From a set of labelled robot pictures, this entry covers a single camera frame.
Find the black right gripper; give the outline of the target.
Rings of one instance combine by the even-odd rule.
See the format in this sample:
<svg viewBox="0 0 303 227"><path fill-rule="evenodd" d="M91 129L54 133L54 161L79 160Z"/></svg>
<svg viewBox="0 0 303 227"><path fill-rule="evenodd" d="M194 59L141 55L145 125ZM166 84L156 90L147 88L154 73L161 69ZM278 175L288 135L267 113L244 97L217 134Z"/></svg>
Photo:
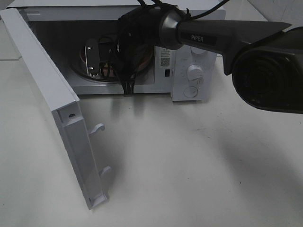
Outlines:
<svg viewBox="0 0 303 227"><path fill-rule="evenodd" d="M159 43L159 22L163 11L156 6L139 6L117 21L117 34L109 50L100 51L101 76L108 78L104 67L109 66L125 95L134 93L139 65L147 50Z"/></svg>

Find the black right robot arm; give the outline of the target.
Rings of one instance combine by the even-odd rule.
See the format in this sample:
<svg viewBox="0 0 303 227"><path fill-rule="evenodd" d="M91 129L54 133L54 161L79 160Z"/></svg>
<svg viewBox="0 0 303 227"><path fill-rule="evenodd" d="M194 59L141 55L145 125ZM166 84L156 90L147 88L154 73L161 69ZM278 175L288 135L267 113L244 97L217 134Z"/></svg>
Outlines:
<svg viewBox="0 0 303 227"><path fill-rule="evenodd" d="M118 19L107 60L129 95L149 46L184 45L220 54L224 73L247 104L303 112L303 29L285 22L206 20L168 3L141 4Z"/></svg>

